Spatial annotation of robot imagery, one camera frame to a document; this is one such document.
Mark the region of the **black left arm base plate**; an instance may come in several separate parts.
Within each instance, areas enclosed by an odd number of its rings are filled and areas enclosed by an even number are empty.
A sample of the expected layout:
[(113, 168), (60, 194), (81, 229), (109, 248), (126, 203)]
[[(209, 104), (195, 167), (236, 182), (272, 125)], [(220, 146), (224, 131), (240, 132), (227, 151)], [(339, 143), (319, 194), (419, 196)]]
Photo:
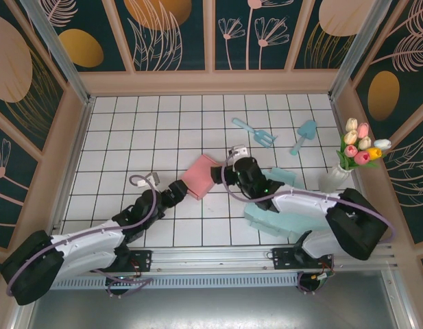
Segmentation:
[(151, 250), (132, 250), (126, 260), (124, 271), (146, 273), (150, 272), (151, 265)]

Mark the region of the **light blue paper box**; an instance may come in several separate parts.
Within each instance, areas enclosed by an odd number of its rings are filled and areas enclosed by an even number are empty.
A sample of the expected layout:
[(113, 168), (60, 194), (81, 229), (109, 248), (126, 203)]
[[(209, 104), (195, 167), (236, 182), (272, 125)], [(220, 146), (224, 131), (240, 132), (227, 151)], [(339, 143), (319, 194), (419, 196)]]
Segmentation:
[[(271, 180), (284, 182), (285, 188), (304, 188), (303, 181), (292, 171), (280, 168), (263, 169), (263, 175)], [(308, 230), (326, 230), (325, 219), (313, 219), (299, 214), (272, 212), (261, 210), (257, 205), (249, 203), (244, 208), (244, 217), (250, 225), (261, 232), (273, 236), (283, 236), (289, 240), (298, 240)]]

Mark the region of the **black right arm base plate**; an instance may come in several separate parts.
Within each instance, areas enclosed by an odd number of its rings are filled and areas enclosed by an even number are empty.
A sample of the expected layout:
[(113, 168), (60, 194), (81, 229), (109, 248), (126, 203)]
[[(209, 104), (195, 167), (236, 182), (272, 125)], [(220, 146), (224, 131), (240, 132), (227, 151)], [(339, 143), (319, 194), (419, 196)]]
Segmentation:
[(312, 258), (302, 249), (294, 247), (277, 247), (271, 250), (274, 269), (329, 269), (333, 268), (333, 258), (330, 255)]

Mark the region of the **aluminium mounting rail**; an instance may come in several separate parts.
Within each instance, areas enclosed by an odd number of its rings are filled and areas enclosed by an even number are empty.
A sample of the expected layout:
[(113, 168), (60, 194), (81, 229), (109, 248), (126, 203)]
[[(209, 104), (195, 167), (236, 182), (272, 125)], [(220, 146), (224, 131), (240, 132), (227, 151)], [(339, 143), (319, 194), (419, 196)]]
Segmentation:
[[(321, 269), (293, 270), (274, 269), (273, 248), (292, 245), (266, 245), (245, 247), (156, 247), (152, 251), (150, 272), (162, 274), (217, 274), (259, 273), (261, 271), (318, 271)], [(130, 273), (124, 271), (130, 252), (122, 255), (108, 252), (91, 252), (87, 256), (59, 259), (59, 267), (53, 270), (56, 280), (72, 278), (99, 269), (107, 273)], [(357, 260), (345, 252), (332, 256), (335, 271), (366, 271), (395, 269), (398, 261), (390, 245), (379, 245), (368, 260)]]

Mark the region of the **pink paper box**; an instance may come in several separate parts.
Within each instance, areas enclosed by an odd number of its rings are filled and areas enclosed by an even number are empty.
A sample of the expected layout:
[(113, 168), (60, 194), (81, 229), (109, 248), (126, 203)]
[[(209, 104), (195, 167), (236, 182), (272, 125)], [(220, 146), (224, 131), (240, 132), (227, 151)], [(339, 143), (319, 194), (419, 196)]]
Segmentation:
[(202, 154), (181, 176), (188, 188), (188, 194), (196, 200), (201, 200), (214, 187), (211, 168), (218, 163)]

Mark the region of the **light blue toy rake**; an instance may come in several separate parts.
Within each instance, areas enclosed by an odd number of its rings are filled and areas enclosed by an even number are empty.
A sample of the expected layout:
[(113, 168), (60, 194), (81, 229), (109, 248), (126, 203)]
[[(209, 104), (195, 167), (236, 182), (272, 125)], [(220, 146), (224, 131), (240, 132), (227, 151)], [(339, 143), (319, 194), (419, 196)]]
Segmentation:
[(256, 130), (247, 123), (243, 122), (238, 118), (233, 118), (232, 123), (237, 127), (240, 127), (247, 132), (251, 133), (254, 137), (254, 140), (261, 146), (269, 148), (274, 144), (276, 137), (267, 133), (265, 130)]

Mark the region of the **white ribbed vase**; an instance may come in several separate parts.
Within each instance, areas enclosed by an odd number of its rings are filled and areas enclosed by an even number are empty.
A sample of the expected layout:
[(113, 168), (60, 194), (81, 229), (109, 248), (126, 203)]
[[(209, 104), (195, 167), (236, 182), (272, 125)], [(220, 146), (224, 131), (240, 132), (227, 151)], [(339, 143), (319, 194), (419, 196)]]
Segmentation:
[(336, 164), (319, 177), (319, 190), (323, 193), (334, 193), (350, 177), (351, 173), (352, 170), (346, 170), (340, 164)]

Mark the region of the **grey metal sheet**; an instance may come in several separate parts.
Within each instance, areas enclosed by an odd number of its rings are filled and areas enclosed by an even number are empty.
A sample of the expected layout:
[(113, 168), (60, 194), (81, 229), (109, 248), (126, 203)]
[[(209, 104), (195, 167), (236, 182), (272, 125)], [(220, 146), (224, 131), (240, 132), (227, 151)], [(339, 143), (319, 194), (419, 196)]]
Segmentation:
[(18, 329), (403, 329), (387, 298), (303, 295), (293, 287), (52, 291)]

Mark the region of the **artificial tulip bouquet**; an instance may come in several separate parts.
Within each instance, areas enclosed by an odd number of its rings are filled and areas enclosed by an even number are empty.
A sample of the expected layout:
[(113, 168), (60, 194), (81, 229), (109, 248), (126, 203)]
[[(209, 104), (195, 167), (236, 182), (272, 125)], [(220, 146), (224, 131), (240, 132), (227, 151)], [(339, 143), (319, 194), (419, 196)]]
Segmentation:
[(377, 168), (378, 160), (385, 156), (391, 148), (389, 139), (370, 138), (370, 125), (359, 123), (355, 118), (349, 118), (345, 126), (345, 134), (341, 137), (341, 146), (336, 151), (339, 164), (337, 168), (351, 172), (359, 167)]

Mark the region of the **light blue toy shovel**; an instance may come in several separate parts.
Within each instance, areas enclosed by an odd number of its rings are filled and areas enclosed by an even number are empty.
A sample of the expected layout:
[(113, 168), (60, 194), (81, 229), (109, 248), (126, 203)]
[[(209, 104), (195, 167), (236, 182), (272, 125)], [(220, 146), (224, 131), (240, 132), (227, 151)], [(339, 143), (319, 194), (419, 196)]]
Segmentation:
[(292, 156), (296, 156), (303, 146), (305, 140), (313, 140), (316, 135), (317, 124), (314, 120), (306, 121), (301, 127), (297, 129), (297, 135), (299, 136), (296, 144), (290, 151)]

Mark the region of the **aluminium frame post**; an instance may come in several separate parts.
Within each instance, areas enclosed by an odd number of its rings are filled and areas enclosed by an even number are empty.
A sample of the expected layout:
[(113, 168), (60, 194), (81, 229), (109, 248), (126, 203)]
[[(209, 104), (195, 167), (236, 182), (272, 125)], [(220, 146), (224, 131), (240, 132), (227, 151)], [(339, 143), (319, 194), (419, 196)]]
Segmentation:
[(353, 70), (371, 43), (378, 27), (385, 18), (392, 0), (375, 0), (366, 16), (359, 32), (356, 34), (349, 51), (347, 52), (337, 76), (328, 91), (329, 100), (335, 102), (346, 86)]
[(41, 5), (37, 0), (20, 0), (22, 6), (27, 12), (28, 17), (33, 21), (34, 26), (38, 30), (46, 45), (50, 48), (52, 56), (56, 59), (61, 71), (67, 77), (68, 82), (76, 92), (78, 98), (88, 105), (94, 101), (90, 93), (87, 91), (83, 81), (80, 79), (79, 73), (67, 55), (60, 39), (53, 26), (47, 20)]

